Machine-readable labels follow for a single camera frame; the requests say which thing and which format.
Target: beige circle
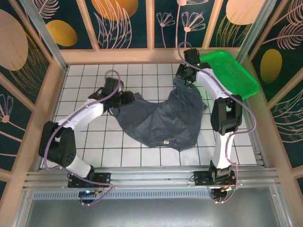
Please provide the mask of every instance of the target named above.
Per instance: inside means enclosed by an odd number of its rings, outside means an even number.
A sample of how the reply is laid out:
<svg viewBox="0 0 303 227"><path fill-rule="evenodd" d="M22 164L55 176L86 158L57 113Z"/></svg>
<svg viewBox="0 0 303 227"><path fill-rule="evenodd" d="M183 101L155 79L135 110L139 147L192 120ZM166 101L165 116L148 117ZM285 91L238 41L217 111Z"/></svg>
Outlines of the beige circle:
<svg viewBox="0 0 303 227"><path fill-rule="evenodd" d="M249 25L256 19L264 0L229 0L227 19L235 25Z"/></svg>
<svg viewBox="0 0 303 227"><path fill-rule="evenodd" d="M27 35L21 24L0 9L0 65L17 71L27 61Z"/></svg>

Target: green plastic tray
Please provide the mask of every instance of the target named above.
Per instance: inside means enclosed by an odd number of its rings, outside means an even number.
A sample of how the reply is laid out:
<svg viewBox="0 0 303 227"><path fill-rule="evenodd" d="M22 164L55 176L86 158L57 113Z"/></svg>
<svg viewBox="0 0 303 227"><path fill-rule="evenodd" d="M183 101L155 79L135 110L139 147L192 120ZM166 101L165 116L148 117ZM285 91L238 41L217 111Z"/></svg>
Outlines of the green plastic tray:
<svg viewBox="0 0 303 227"><path fill-rule="evenodd" d="M227 52L215 51L200 57L212 67L215 76L234 95L246 99L256 94L259 83Z"/></svg>

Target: grid floor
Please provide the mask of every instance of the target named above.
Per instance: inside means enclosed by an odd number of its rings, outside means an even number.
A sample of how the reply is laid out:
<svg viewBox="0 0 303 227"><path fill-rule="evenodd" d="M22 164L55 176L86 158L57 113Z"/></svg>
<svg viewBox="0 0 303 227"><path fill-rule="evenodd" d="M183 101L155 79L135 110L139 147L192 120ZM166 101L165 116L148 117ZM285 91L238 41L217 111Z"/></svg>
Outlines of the grid floor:
<svg viewBox="0 0 303 227"><path fill-rule="evenodd" d="M102 87L107 70L118 71L127 90L138 92L145 100L157 103L168 98L177 68L178 64L71 65L55 120L74 112L90 94ZM81 131L75 132L77 155L94 167L209 165L215 145L214 131L210 124L214 104L204 88L199 84L196 86L203 101L209 106L202 118L196 147L182 152L164 147L148 148L126 135L117 120L106 113ZM243 120L240 130L245 129ZM231 161L240 165L256 165L248 134L235 137Z"/></svg>

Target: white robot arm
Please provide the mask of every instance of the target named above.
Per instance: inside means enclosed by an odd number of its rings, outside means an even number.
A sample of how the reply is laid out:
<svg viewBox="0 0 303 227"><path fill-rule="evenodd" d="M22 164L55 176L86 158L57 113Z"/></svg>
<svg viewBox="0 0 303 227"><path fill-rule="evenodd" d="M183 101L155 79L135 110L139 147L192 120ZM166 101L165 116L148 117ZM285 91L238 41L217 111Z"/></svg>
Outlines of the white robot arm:
<svg viewBox="0 0 303 227"><path fill-rule="evenodd" d="M176 76L184 79L185 84L198 82L214 102L211 113L211 125L215 131L214 156L210 162L209 171L194 172L194 181L196 186L223 186L219 189L213 189L215 197L220 202L227 196L224 185L236 184L235 172L230 168L230 156L233 133L238 130L238 126L242 123L242 106L240 105L242 98L240 95L232 94L216 79L211 66L200 61L197 49L184 51L184 58L189 65L180 64Z"/></svg>
<svg viewBox="0 0 303 227"><path fill-rule="evenodd" d="M124 105L130 104L134 101L134 95L130 91L123 92L123 82L118 91L108 100L99 103L96 100L100 100L114 91L118 84L118 80L114 78L106 78L105 86L101 87L98 91L89 96L88 100L79 109L84 108L83 111L79 112L71 118L78 110L67 116L66 118L58 121L49 121L44 125L42 137L39 147L39 155L44 156L46 145L53 134L54 130L67 121L56 134L49 147L47 153L47 160L57 163L60 166L65 167L70 172L91 181L95 181L95 173L93 166L85 163L76 154L76 143L75 143L75 131L79 131L88 125L92 120L101 116L107 109L115 107L120 108Z"/></svg>

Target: cable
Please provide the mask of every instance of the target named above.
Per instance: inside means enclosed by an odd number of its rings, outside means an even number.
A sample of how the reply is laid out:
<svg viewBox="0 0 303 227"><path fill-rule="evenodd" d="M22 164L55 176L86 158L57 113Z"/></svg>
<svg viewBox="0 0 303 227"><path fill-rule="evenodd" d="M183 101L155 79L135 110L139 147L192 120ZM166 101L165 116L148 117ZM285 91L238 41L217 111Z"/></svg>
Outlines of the cable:
<svg viewBox="0 0 303 227"><path fill-rule="evenodd" d="M252 119L253 119L254 125L253 125L252 129L247 130L247 131L234 132L234 133L230 134L229 137L227 138L227 141L226 141L226 144L225 144L225 158L226 158L226 160L227 160L231 165L235 165L235 166L236 166L236 183L235 183L235 185L237 185L237 181L238 181L238 164L237 164L236 162L232 162L232 161L228 158L228 156L227 156L228 144L229 144L229 141L230 141L230 139L231 139L232 136L235 136L235 135L238 135L238 134L249 133L249 132L254 131L254 130L256 129L256 127L257 127L257 120L256 120L256 117L255 117L255 115L253 114L253 112L252 112L252 111L251 111L243 102L241 102L240 100L234 98L234 97L231 96L228 92L226 92L226 89L224 89L224 88L221 86L220 81L219 81L216 77L214 77L213 75L211 75L211 74L208 73L207 71L205 71L205 70L203 70L203 69L200 69L200 68L198 68L197 66L188 63L188 62L182 57L181 52L180 52L180 47L181 47L182 44L188 44L189 47L190 47L191 49L193 48L192 45L191 45L190 43L188 43L188 42L181 42L181 43L178 45L178 55L179 55L180 59L181 59L185 64L189 65L190 67L192 67L192 68L194 68L194 69L196 69L196 70L198 70L198 71L200 71L200 72L203 72L203 73L205 73L206 75L208 75L208 76L209 76L209 77L218 85L218 87L224 92L224 94L226 94L229 98L231 98L232 100L234 100L235 102L237 102L237 103L239 103L241 106L243 106L243 107L250 113L250 115L251 115L251 117L252 117ZM221 203L228 201L228 200L232 197L232 195L233 195L233 193L230 195L230 197L228 197L227 199L223 200Z"/></svg>
<svg viewBox="0 0 303 227"><path fill-rule="evenodd" d="M77 178L79 178L80 180L85 181L85 182L87 182L87 183L92 183L92 184L97 184L97 185L102 185L102 186L110 186L109 190L108 190L103 196L101 196L99 199L94 200L94 201L91 202L91 203L83 203L83 202L82 202L82 205L83 205L83 206L91 206L91 205L96 204L96 203L99 202L101 199L103 199L105 196L107 196L107 194L108 194L115 186L114 186L112 183L99 183L99 182L94 182L94 181L87 180L87 179L85 179L85 178L83 178L83 177L80 177L80 176L77 175L77 174L74 174L73 172L69 171L68 169L66 169L66 168L64 168L64 167L62 167L62 166L60 166L60 165L57 165L57 166L52 167L52 168L49 168L48 165L47 165L47 153L48 153L49 147L50 147L50 145L51 145L51 143L52 143L52 141L53 141L55 135L57 134L57 132L58 132L64 125L66 125L68 122L70 122L71 119L73 119L75 116L77 116L79 113L81 113L84 109L90 107L91 105L94 105L94 104L97 104L97 103L100 103L100 102L104 102L105 100L108 100L110 97L112 97L112 96L119 90L120 85L121 85L121 79L120 79L119 73L118 73L116 70L109 70L109 71L107 71L107 72L105 73L105 76L107 76L109 72L114 72L114 73L116 73L116 75L118 76L118 84L117 84L117 87L116 87L116 88L113 90L113 92L110 93L108 96L106 96L106 97L104 97L104 98L102 98L102 99L96 100L96 101L94 101L94 102L92 102L92 103L89 103L89 104L87 104L86 106L83 106L81 109L77 110L74 114L72 114L65 122L63 122L61 125L59 125L59 127L58 127L58 128L53 132L53 134L51 135L51 137L50 137L50 139L49 139L49 141L48 141L48 143L47 143L47 145L46 145L45 153L44 153L44 156L43 156L43 158L44 158L43 163L44 163L44 166L45 166L46 170L48 170L48 171L55 170L55 169L57 169L57 168L59 168L59 169L62 169L62 168L63 168L63 169L65 169L68 173L70 173L71 175L74 175L75 177L77 177Z"/></svg>

